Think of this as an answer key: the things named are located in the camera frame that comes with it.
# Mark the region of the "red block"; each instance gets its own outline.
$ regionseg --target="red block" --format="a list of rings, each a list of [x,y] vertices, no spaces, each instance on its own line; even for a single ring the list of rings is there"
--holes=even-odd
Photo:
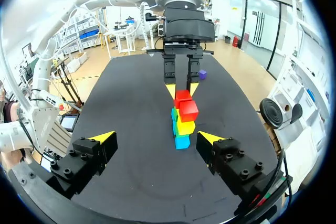
[[[195,101],[180,103],[181,122],[195,122],[198,116],[198,108]]]
[[[174,103],[177,109],[180,108],[181,102],[186,102],[186,101],[191,101],[191,100],[192,100],[192,97],[188,90],[177,90],[176,91]]]

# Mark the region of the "stacked blocks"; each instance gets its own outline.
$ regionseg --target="stacked blocks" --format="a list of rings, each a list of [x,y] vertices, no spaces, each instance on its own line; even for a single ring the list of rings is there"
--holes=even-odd
[[[196,128],[198,108],[188,90],[177,90],[174,104],[172,120],[175,146],[177,150],[187,149],[190,146],[189,135],[194,133]]]

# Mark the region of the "door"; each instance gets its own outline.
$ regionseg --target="door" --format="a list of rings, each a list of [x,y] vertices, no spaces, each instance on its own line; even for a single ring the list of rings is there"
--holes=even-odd
[[[242,50],[267,69],[279,25],[279,2],[247,0]]]

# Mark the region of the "floor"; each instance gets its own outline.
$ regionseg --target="floor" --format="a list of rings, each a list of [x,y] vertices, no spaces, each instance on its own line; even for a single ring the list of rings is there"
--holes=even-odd
[[[228,31],[228,35],[231,37],[231,41],[233,40],[235,34]],[[265,69],[268,66],[269,60],[271,58],[272,52],[263,47],[257,47],[250,42],[243,41],[242,48],[245,53],[254,58],[261,66]],[[281,71],[282,62],[284,60],[284,56],[274,53],[272,63],[269,67],[269,72],[274,76],[278,77]]]
[[[158,41],[157,43],[157,47],[162,48],[162,42]],[[115,43],[112,42],[109,46],[113,48]],[[144,54],[145,51],[141,50],[143,47],[144,41],[136,40],[136,52],[131,52],[131,55]],[[267,97],[275,84],[275,79],[254,58],[231,44],[224,43],[223,40],[208,43],[207,50],[215,52],[215,59],[229,72],[257,110],[260,101]],[[110,60],[106,47],[89,48],[85,52],[88,54],[88,60],[75,73],[71,74],[83,102],[89,97],[92,88]],[[113,57],[131,57],[127,53],[119,54],[116,49],[112,49],[111,54]],[[60,80],[55,80],[54,84],[67,100],[71,100]],[[53,85],[50,85],[50,93],[58,95],[58,91]]]

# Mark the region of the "black tabletop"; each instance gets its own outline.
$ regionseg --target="black tabletop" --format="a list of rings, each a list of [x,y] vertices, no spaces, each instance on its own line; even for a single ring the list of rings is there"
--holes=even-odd
[[[101,176],[73,201],[122,219],[220,223],[232,218],[240,198],[213,176],[196,151],[196,133],[232,136],[271,172],[277,163],[269,137],[248,99],[212,57],[193,98],[200,111],[191,145],[176,150],[173,100],[163,83],[160,55],[112,59],[83,108],[72,141],[115,130],[119,149]],[[176,57],[177,88],[185,89],[187,57]]]

